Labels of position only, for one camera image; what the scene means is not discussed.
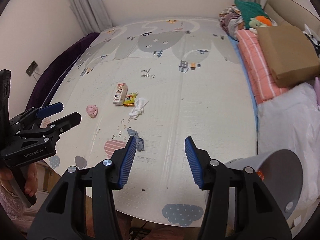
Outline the white milk carton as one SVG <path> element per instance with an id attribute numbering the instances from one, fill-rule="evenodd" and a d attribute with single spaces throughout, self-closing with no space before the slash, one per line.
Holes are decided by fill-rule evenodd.
<path id="1" fill-rule="evenodd" d="M 113 104 L 116 106 L 122 106 L 128 91 L 128 86 L 126 83 L 117 84 L 116 92 L 113 97 Z"/>

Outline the red plastic bag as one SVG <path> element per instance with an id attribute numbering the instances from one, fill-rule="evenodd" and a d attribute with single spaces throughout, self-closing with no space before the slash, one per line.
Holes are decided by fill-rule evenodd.
<path id="1" fill-rule="evenodd" d="M 264 175 L 263 175 L 263 172 L 261 171 L 261 170 L 258 170 L 257 172 L 257 175 L 259 176 L 259 178 L 262 180 L 262 181 L 264 181 Z"/>

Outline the patterned foam play mat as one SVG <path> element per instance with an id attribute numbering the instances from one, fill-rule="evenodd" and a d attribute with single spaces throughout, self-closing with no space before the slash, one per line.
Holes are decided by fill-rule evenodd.
<path id="1" fill-rule="evenodd" d="M 116 106 L 117 84 L 149 102 Z M 46 160 L 58 174 L 92 167 L 125 146 L 128 128 L 144 140 L 127 184 L 114 191 L 116 209 L 158 224 L 199 227 L 205 193 L 194 183 L 184 152 L 186 137 L 226 163 L 257 152 L 257 129 L 247 77 L 217 20 L 176 18 L 131 23 L 103 31 L 73 65 L 52 99 L 81 123 L 61 135 Z M 88 105 L 98 114 L 90 118 Z"/>

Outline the orange green plush toy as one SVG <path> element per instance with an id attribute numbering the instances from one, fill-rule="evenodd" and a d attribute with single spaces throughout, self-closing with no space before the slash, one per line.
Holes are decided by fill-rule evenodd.
<path id="1" fill-rule="evenodd" d="M 256 16 L 255 18 L 251 18 L 249 21 L 249 27 L 253 29 L 257 29 L 260 27 L 271 27 L 272 22 L 269 18 L 265 16 Z"/>

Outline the grey curtain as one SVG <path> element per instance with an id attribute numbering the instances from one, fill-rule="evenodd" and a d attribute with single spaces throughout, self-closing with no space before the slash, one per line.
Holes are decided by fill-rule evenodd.
<path id="1" fill-rule="evenodd" d="M 85 35 L 100 33 L 113 27 L 102 0 L 69 1 L 71 10 L 76 16 L 80 28 Z"/>

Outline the pink sock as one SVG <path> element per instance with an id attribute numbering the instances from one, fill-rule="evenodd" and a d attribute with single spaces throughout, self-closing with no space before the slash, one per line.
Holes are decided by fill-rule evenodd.
<path id="1" fill-rule="evenodd" d="M 95 118 L 98 114 L 98 107 L 96 105 L 88 105 L 86 112 L 90 118 Z"/>

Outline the patterned folded blanket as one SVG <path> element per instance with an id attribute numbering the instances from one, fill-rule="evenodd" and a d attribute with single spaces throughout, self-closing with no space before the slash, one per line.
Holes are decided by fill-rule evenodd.
<path id="1" fill-rule="evenodd" d="M 241 11 L 236 5 L 227 7 L 219 14 L 221 28 L 232 39 L 238 41 L 237 32 L 245 28 L 245 23 Z"/>

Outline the green knitted cloth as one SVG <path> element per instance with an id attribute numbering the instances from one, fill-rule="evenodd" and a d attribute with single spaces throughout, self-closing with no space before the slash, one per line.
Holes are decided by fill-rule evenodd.
<path id="1" fill-rule="evenodd" d="M 259 3 L 234 0 L 234 4 L 240 10 L 241 15 L 246 23 L 249 23 L 251 18 L 255 18 L 257 16 L 269 18 Z"/>

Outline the purple bed sheet edge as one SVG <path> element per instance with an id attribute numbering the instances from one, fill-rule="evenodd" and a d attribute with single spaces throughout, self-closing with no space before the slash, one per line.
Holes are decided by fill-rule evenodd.
<path id="1" fill-rule="evenodd" d="M 28 100 L 26 110 L 32 107 L 43 106 L 47 96 L 63 73 L 71 67 L 88 46 L 99 36 L 99 33 L 91 33 L 81 38 L 60 54 L 42 73 Z"/>

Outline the brown paper bag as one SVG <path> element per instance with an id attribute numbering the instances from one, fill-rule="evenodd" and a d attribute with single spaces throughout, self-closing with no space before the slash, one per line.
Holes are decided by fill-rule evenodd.
<path id="1" fill-rule="evenodd" d="M 319 76 L 319 58 L 310 40 L 292 25 L 260 27 L 258 41 L 278 87 L 294 87 Z"/>

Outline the yellow snack packet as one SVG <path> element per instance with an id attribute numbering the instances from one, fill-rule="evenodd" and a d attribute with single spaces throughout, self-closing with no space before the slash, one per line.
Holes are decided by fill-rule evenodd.
<path id="1" fill-rule="evenodd" d="M 123 106 L 124 107 L 132 107 L 135 105 L 135 99 L 137 97 L 138 93 L 129 93 L 127 94 L 124 102 L 123 102 Z"/>

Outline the grey metal trash bin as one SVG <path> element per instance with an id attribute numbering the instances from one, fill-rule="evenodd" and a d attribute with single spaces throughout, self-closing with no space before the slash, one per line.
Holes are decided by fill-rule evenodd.
<path id="1" fill-rule="evenodd" d="M 291 150 L 278 150 L 274 153 L 233 160 L 225 164 L 228 168 L 242 170 L 250 166 L 264 175 L 264 184 L 277 202 L 287 220 L 293 213 L 303 187 L 303 169 L 297 155 Z M 235 189 L 231 187 L 229 197 L 228 220 L 235 222 Z"/>

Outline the large white plastic bag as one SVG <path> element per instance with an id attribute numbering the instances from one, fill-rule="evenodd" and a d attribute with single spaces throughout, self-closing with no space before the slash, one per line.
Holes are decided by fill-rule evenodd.
<path id="1" fill-rule="evenodd" d="M 301 83 L 258 106 L 258 152 L 288 149 L 300 159 L 303 187 L 297 209 L 319 197 L 319 106 L 312 85 Z"/>

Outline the beige headboard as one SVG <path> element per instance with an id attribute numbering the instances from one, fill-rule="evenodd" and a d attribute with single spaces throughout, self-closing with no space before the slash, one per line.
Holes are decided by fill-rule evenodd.
<path id="1" fill-rule="evenodd" d="M 305 25 L 319 35 L 319 19 L 293 0 L 267 0 L 264 11 L 277 25 L 292 25 L 305 30 Z"/>

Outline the crumpled white tissue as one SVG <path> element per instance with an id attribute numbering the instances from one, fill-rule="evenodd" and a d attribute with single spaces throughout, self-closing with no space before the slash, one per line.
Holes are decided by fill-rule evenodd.
<path id="1" fill-rule="evenodd" d="M 137 120 L 137 118 L 144 112 L 144 107 L 148 104 L 148 100 L 145 98 L 137 98 L 135 100 L 135 107 L 129 113 L 131 119 Z"/>

